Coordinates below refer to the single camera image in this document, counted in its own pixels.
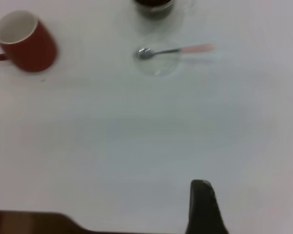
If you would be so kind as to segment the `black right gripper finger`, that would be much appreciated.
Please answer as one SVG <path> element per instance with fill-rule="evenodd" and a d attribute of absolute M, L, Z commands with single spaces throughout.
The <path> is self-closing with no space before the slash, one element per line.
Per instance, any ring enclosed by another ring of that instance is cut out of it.
<path fill-rule="evenodd" d="M 206 180 L 190 184 L 187 234 L 228 234 L 218 206 L 215 191 Z"/>

